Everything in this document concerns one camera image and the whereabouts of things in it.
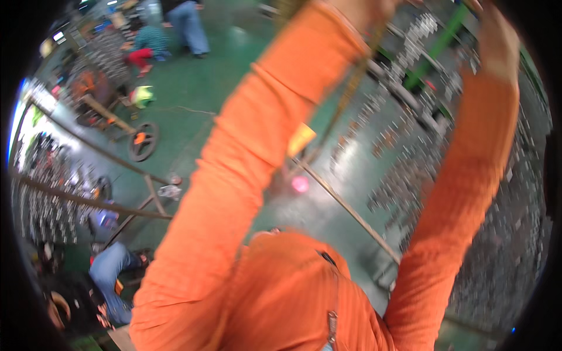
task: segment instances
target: red pants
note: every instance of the red pants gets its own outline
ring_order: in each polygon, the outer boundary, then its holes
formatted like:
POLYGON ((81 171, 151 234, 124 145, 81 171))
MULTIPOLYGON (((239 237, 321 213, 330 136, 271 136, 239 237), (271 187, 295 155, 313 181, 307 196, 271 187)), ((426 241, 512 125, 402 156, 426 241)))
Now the red pants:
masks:
POLYGON ((140 49, 130 53, 127 59, 129 60, 129 62, 134 64, 139 69, 143 69, 147 65, 145 58, 151 58, 151 57, 152 57, 152 49, 140 49))

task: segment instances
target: orange sweater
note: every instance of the orange sweater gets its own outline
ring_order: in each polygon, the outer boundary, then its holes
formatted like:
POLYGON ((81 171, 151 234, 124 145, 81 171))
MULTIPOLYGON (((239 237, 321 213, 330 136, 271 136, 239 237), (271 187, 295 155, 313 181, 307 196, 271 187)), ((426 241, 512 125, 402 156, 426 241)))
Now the orange sweater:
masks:
POLYGON ((290 137, 366 50, 337 10, 313 1, 252 64, 224 104, 135 296, 130 335, 139 351, 320 350, 331 310, 340 351, 433 349, 455 275, 505 168, 517 86, 483 72, 465 77, 454 141, 384 319, 328 245, 282 233, 241 246, 290 137))

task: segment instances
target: blue jeans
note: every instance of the blue jeans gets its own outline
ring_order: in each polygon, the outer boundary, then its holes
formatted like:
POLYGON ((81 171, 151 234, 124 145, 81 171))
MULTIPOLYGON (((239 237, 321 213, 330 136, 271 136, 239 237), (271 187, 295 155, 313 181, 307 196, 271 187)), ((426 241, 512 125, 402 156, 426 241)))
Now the blue jeans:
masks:
POLYGON ((182 45, 189 46, 194 54, 204 54, 209 52, 209 43, 195 5, 195 1, 186 1, 168 12, 167 16, 182 45))
POLYGON ((141 265, 141 259, 119 242, 102 251, 92 262, 90 277, 103 294, 110 321, 121 324, 131 322, 133 306, 121 300, 115 293, 115 282, 122 270, 141 265))

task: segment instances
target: wheel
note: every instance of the wheel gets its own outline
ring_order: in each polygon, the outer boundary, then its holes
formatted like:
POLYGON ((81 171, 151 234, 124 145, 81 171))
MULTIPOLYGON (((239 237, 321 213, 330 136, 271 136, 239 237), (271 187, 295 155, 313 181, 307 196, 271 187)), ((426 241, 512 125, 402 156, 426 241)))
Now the wheel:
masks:
POLYGON ((154 123, 143 123, 137 128, 137 132, 129 139, 129 157, 135 162, 147 159, 158 143, 158 126, 154 123))

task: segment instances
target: orange sleeve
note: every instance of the orange sleeve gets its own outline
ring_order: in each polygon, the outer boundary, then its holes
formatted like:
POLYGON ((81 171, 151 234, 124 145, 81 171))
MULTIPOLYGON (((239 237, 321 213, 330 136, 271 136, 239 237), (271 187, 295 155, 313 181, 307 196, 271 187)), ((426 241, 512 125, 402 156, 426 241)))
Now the orange sleeve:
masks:
POLYGON ((453 141, 384 315, 399 351, 433 350, 455 276, 503 177, 518 101, 516 84, 465 75, 453 141))
POLYGON ((229 275, 290 137, 366 50, 337 10, 313 1, 251 65, 135 295, 130 335, 138 350, 195 346, 185 344, 203 332, 192 328, 200 302, 229 275))

